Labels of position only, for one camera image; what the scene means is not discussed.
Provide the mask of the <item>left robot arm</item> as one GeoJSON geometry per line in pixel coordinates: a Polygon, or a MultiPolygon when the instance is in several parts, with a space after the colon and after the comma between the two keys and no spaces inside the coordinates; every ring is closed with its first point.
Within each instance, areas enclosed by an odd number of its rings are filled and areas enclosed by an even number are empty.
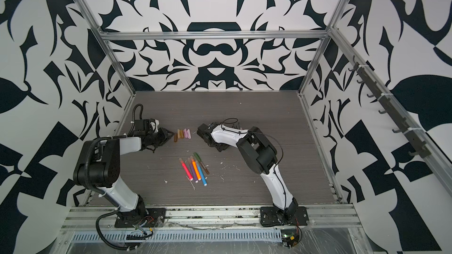
{"type": "Polygon", "coordinates": [[[149,218],[142,196],[133,192],[122,179],[121,156],[140,151],[151,151],[166,144],[174,133],[160,127],[156,119],[142,117],[144,106],[138,103],[133,108],[131,128],[121,136],[99,137],[83,144],[74,169],[73,181],[76,185],[96,192],[114,206],[114,210],[100,215],[95,228],[100,239],[110,248],[130,252],[138,248],[129,243],[114,244],[102,233],[100,221],[116,216],[120,223],[139,230],[149,218]]]}

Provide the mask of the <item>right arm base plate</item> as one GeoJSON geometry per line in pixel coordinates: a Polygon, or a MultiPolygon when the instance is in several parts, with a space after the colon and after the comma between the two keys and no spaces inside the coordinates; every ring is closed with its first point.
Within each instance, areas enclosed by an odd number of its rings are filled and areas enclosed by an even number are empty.
{"type": "Polygon", "coordinates": [[[291,219],[285,219],[278,208],[261,207],[260,208],[260,224],[263,227],[269,228],[274,226],[307,226],[309,217],[307,209],[299,206],[291,219]]]}

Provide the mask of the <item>brown pen green cap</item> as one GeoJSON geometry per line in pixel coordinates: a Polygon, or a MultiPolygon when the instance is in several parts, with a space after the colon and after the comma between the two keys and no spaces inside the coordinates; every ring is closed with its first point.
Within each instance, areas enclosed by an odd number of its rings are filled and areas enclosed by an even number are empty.
{"type": "Polygon", "coordinates": [[[199,156],[199,154],[197,154],[196,152],[194,153],[194,157],[196,158],[197,161],[199,161],[202,169],[204,170],[205,174],[209,175],[209,171],[207,169],[207,167],[205,166],[205,164],[203,163],[201,157],[199,156]]]}

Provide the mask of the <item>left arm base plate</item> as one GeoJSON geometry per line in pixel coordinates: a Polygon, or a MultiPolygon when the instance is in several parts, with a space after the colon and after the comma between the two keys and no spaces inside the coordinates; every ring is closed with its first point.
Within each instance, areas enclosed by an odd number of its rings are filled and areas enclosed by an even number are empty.
{"type": "Polygon", "coordinates": [[[166,208],[147,208],[143,215],[124,216],[119,213],[115,221],[115,228],[153,228],[164,224],[166,208]]]}

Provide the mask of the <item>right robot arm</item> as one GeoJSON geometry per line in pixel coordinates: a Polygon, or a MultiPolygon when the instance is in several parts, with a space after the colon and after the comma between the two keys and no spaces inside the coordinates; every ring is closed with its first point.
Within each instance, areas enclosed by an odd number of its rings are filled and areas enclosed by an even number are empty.
{"type": "Polygon", "coordinates": [[[257,127],[236,129],[223,122],[203,123],[197,128],[197,135],[219,152],[237,148],[247,166],[261,176],[269,190],[277,222],[287,225],[295,218],[299,205],[282,178],[277,149],[269,135],[257,127]]]}

